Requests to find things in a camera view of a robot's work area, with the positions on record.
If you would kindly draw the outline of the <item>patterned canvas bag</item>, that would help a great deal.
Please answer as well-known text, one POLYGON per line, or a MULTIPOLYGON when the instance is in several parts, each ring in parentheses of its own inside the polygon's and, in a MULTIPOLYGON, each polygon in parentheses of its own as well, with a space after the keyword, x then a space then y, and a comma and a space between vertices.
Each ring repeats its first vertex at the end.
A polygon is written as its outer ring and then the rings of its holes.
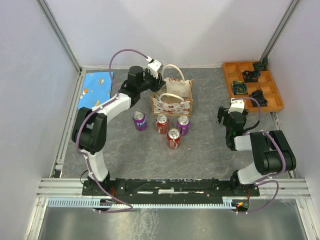
POLYGON ((166 84, 166 92, 158 94, 152 93, 151 114, 159 115, 164 114, 167 116, 192 116, 193 110, 193 83, 194 81, 185 79, 182 71, 174 64, 167 64, 163 67, 162 73, 172 67, 178 71, 180 78, 164 77, 163 80, 166 84))

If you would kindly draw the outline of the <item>red cola can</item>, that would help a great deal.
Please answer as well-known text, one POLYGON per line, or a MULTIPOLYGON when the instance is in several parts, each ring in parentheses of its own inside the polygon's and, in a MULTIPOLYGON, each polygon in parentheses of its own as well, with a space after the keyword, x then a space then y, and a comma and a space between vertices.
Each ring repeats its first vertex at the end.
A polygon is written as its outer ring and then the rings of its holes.
POLYGON ((169 131, 169 119, 164 114, 156 117, 156 130, 159 134, 166 134, 169 131))
POLYGON ((180 144, 181 134, 176 128, 172 128, 167 132, 167 145, 171 149, 177 149, 180 144))

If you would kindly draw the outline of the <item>purple Fanta can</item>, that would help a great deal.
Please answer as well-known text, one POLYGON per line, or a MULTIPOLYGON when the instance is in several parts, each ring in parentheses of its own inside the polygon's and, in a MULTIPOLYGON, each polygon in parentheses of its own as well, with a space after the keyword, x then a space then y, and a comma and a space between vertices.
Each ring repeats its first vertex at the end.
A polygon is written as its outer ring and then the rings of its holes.
POLYGON ((132 116, 133 122, 134 122, 134 126, 138 131, 144 131, 147 129, 147 118, 146 115, 138 110, 136 111, 133 116, 132 116))
POLYGON ((181 115, 176 122, 176 127, 180 131, 181 136, 185 136, 189 132, 190 119, 186 115, 181 115))

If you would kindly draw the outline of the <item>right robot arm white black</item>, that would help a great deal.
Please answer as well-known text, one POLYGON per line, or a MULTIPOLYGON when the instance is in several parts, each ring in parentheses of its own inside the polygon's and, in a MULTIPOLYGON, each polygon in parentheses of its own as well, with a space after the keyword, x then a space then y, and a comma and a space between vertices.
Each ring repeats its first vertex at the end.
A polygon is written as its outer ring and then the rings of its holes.
POLYGON ((236 196, 247 191, 248 186, 285 172, 293 171, 297 166, 296 157, 281 130, 269 132, 248 131, 245 129, 249 111, 231 111, 219 107, 217 122, 225 126, 225 143, 232 151, 250 151, 253 162, 245 168, 236 170, 230 177, 229 189, 236 196))

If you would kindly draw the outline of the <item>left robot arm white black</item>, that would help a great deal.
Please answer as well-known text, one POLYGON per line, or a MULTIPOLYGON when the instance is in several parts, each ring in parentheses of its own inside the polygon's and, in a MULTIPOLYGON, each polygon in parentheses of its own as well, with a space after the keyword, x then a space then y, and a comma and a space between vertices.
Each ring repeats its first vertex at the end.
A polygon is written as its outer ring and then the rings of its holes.
POLYGON ((88 176, 94 182, 93 189, 106 195, 111 189, 110 174, 103 158, 107 141, 107 126, 110 120, 132 108, 147 90, 157 92, 165 84, 162 76, 163 64, 154 61, 147 68, 130 67, 125 80, 114 97, 93 108, 78 110, 71 139, 85 158, 88 176))

